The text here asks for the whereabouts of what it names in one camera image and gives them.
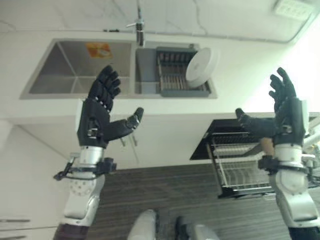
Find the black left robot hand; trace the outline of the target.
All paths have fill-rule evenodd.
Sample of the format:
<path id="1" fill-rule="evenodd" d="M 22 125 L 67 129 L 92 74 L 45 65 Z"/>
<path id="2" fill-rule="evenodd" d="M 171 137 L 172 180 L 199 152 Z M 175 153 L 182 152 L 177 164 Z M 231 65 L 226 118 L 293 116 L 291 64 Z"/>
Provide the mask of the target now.
<path id="1" fill-rule="evenodd" d="M 110 65 L 104 67 L 82 103 L 77 138 L 81 147 L 105 149 L 111 141 L 130 135 L 142 121 L 144 109 L 138 107 L 126 119 L 110 120 L 114 99 L 121 92 L 121 80 Z"/>

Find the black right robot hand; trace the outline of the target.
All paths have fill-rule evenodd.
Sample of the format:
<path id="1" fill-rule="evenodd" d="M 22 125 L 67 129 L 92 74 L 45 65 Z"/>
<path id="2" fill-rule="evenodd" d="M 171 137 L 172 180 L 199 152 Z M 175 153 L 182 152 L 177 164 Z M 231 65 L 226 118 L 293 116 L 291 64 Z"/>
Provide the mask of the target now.
<path id="1" fill-rule="evenodd" d="M 272 139 L 273 145 L 290 144 L 302 147 L 309 122 L 306 103 L 297 97 L 287 72 L 279 67 L 270 76 L 270 97 L 274 100 L 273 119 L 251 117 L 241 108 L 235 110 L 240 126 L 259 138 Z"/>

